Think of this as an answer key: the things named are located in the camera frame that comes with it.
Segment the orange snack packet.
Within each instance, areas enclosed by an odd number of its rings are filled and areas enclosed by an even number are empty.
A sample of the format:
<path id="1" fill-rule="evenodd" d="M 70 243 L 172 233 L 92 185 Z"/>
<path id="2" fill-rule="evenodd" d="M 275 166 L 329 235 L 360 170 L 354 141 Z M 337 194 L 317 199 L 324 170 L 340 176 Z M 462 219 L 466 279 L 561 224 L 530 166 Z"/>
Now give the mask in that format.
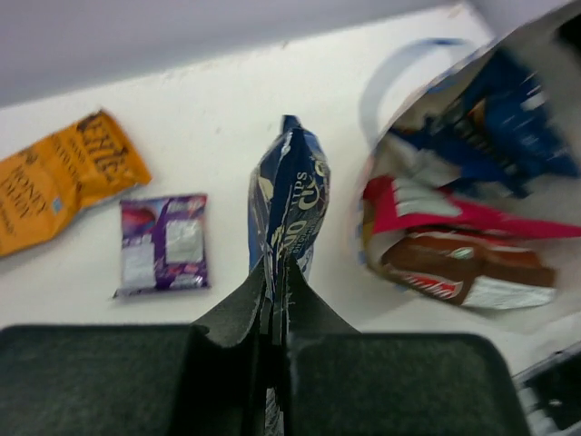
<path id="1" fill-rule="evenodd" d="M 82 211 L 152 180 L 101 110 L 1 161 L 1 255 L 47 243 Z"/>

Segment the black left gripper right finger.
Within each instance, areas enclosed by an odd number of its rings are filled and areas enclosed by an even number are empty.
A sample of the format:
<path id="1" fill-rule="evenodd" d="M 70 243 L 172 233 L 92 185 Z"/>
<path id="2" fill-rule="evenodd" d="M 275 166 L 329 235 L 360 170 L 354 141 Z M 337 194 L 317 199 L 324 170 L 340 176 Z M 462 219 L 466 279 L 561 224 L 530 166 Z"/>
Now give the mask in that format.
<path id="1" fill-rule="evenodd" d="M 507 364 L 487 338 L 357 332 L 294 262 L 283 290 L 287 434 L 529 434 Z"/>

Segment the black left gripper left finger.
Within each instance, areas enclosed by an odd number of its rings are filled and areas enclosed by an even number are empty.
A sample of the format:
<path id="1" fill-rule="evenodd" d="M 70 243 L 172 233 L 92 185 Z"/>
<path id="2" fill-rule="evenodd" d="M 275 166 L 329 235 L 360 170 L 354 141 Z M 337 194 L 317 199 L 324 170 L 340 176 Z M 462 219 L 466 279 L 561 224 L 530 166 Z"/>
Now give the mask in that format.
<path id="1" fill-rule="evenodd" d="M 1 332 L 4 435 L 261 435 L 254 268 L 196 322 Z"/>

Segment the blue checkered paper bag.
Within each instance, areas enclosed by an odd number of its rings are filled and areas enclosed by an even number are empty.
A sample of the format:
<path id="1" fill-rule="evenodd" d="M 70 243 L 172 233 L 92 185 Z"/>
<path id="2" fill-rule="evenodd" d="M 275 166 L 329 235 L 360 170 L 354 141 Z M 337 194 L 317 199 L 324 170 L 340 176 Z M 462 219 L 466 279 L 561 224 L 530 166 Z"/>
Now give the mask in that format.
<path id="1" fill-rule="evenodd" d="M 359 102 L 364 263 L 523 332 L 580 312 L 580 4 L 489 1 L 417 36 Z"/>

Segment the blue white snack packet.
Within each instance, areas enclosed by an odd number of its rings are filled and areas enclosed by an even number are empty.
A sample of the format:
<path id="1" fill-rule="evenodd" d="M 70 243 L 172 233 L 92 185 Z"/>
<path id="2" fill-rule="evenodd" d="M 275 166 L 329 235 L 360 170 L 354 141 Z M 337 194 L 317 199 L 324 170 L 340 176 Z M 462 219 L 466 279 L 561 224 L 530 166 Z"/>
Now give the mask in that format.
<path id="1" fill-rule="evenodd" d="M 283 116 L 280 134 L 251 172 L 248 195 L 250 267 L 264 268 L 270 299 L 287 257 L 309 275 L 329 199 L 330 168 L 317 136 L 298 117 Z"/>

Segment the purple candy packet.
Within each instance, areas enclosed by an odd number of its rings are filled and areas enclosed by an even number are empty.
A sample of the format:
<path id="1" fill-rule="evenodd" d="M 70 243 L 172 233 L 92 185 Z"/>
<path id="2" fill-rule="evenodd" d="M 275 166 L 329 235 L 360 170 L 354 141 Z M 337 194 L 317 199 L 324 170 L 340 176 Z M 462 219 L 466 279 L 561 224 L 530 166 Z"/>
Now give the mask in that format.
<path id="1" fill-rule="evenodd" d="M 208 289 L 205 193 L 120 202 L 121 282 L 115 298 Z"/>

